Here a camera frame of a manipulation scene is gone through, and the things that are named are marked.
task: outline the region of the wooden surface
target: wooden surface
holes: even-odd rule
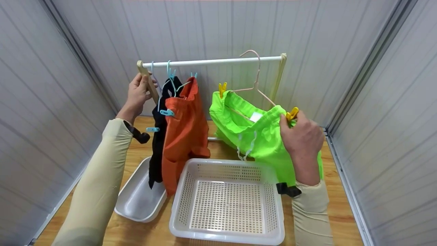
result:
[[[210,123],[210,135],[215,132],[215,125]],[[135,127],[144,131],[146,127],[152,127],[153,118],[139,117],[135,121]],[[211,150],[211,158],[214,159],[238,159],[236,151],[222,142],[210,142],[208,148]],[[122,187],[135,171],[138,164],[146,157],[152,155],[152,139],[146,144],[139,144],[132,140],[126,158],[125,172]],[[328,215],[336,245],[363,245],[357,224],[352,215],[349,203],[344,193],[343,186],[337,173],[331,152],[325,142],[322,148],[323,167],[325,171],[325,182],[329,195]],[[71,193],[66,201],[59,208],[53,219],[36,241],[37,246],[50,245],[68,213],[71,202]],[[151,223],[141,223],[126,219],[115,212],[112,214],[106,229],[103,245],[125,246],[125,245],[229,245],[221,242],[201,241],[193,239],[176,238],[169,231],[169,219],[173,197],[167,199],[161,212]],[[291,198],[282,196],[284,207],[285,240],[282,245],[294,245],[293,214],[291,211]]]

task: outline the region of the corrugated wall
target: corrugated wall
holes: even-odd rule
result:
[[[329,1],[143,1],[53,0],[69,22],[112,98],[126,100],[136,61],[238,57],[247,49],[262,56],[287,53],[275,102],[305,110],[322,126],[330,118],[366,58],[396,0]],[[260,87],[269,95],[277,63],[264,63]],[[199,73],[205,110],[218,83],[248,88],[256,65],[177,68],[185,80]],[[165,68],[155,70],[159,81]],[[253,92],[254,105],[268,103]],[[143,114],[154,107],[147,102]]]
[[[417,2],[333,138],[376,245],[437,245],[435,13]]]
[[[0,245],[26,245],[114,117],[38,1],[0,0]]]

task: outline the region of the white plastic tray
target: white plastic tray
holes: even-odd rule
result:
[[[170,231],[184,238],[278,245],[284,213],[273,169],[255,162],[191,159],[180,176]]]
[[[128,219],[150,222],[158,215],[167,199],[163,183],[149,187],[149,161],[144,159],[118,194],[114,211]]]

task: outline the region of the white plastic basket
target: white plastic basket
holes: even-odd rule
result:
[[[254,162],[191,159],[171,209],[177,237],[278,245],[285,237],[274,170]]]

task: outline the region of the person's left hand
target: person's left hand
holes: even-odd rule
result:
[[[149,75],[143,76],[138,73],[129,83],[128,99],[116,118],[124,119],[133,125],[135,118],[141,114],[144,103],[152,98],[152,95],[147,93],[149,90],[146,86],[150,75],[152,75],[150,72]]]

